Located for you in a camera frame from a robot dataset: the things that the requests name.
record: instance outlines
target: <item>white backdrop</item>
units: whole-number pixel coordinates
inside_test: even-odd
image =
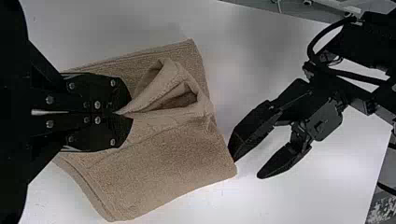
[[[325,24],[215,0],[22,0],[30,39],[59,70],[193,38],[226,141],[238,121],[304,77],[309,41]],[[349,68],[359,69],[354,65]],[[256,173],[290,138],[275,130],[237,163],[238,176],[124,223],[362,224],[390,127],[352,108],[290,172]],[[106,223],[51,163],[30,185],[21,223]]]

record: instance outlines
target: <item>towel fold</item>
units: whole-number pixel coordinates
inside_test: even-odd
[[[192,40],[70,71],[120,77],[133,96],[117,112],[134,119],[120,148],[63,152],[53,160],[107,221],[140,217],[236,174],[217,130],[202,58]]]

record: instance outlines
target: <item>terry cloth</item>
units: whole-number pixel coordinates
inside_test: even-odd
[[[134,119],[120,148],[61,152],[53,160],[107,221],[140,217],[236,174],[216,126],[202,58],[192,40],[68,72],[120,77],[133,96],[118,112]]]

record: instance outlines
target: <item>black plastic part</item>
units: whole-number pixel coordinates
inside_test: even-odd
[[[133,121],[112,112],[129,103],[131,96],[119,78],[97,75],[67,79],[80,85],[75,92],[67,89],[67,81],[28,40],[19,1],[0,1],[0,27],[5,56],[0,75],[0,223],[18,223],[28,184],[66,145],[66,136],[79,134],[78,139],[85,140],[76,147],[85,151],[118,147],[125,141]],[[96,100],[103,102],[102,109],[84,107]],[[37,116],[34,109],[67,114]],[[103,118],[95,138],[85,131],[92,126],[84,122],[87,116]],[[98,137],[102,133],[110,133],[115,141]]]
[[[263,102],[234,128],[228,144],[234,161],[238,161],[249,153],[274,129],[282,112],[270,109],[270,107],[269,101]]]
[[[287,172],[311,150],[310,144],[313,139],[301,128],[300,124],[293,124],[291,129],[290,141],[260,169],[257,173],[259,179]]]

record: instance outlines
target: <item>beige towel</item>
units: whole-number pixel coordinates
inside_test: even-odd
[[[192,40],[71,71],[121,77],[133,96],[119,111],[134,119],[122,147],[60,153],[54,159],[106,220],[142,216],[236,174],[217,130],[202,58]]]

